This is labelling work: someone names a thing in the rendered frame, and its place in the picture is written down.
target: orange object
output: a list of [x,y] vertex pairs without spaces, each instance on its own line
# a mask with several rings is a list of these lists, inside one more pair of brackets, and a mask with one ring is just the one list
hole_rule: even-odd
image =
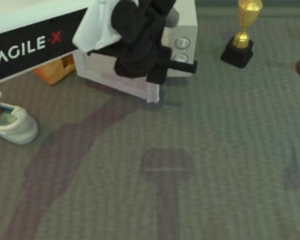
[[60,82],[76,70],[72,54],[37,67],[32,72],[49,85]]

